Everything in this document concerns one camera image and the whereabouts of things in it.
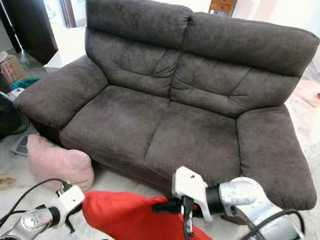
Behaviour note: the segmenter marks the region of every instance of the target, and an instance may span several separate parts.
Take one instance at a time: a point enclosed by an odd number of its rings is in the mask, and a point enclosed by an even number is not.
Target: doorway
[[[85,54],[86,1],[43,0],[58,47],[45,65],[62,68]]]

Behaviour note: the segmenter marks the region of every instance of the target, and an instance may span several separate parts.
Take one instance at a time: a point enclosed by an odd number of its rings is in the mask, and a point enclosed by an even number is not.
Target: wooden cabinet
[[[211,0],[208,12],[211,13],[212,10],[224,12],[227,13],[228,17],[230,17],[235,3],[236,0]]]

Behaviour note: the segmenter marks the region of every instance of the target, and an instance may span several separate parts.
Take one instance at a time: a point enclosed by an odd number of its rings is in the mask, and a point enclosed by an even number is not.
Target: green basket
[[[16,88],[26,89],[27,87],[29,87],[30,85],[34,84],[35,82],[37,82],[39,80],[40,80],[39,77],[29,77],[29,78],[25,78],[21,81],[16,81],[15,83],[13,83],[11,85],[11,90],[14,90]]]

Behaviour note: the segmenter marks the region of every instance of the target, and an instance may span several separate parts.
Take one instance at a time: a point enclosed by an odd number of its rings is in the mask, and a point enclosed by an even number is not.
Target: sofa armrest
[[[281,208],[312,209],[317,194],[286,106],[248,111],[237,119],[241,172]]]
[[[58,129],[107,85],[102,70],[84,55],[28,87],[14,106],[32,120]]]

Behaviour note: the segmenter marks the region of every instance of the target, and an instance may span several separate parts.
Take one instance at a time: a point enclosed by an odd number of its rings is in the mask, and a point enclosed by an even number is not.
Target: sofa headrest
[[[177,50],[192,13],[151,0],[87,0],[86,12],[89,29]]]
[[[299,28],[196,12],[188,23],[182,50],[299,77],[318,45],[318,37]]]

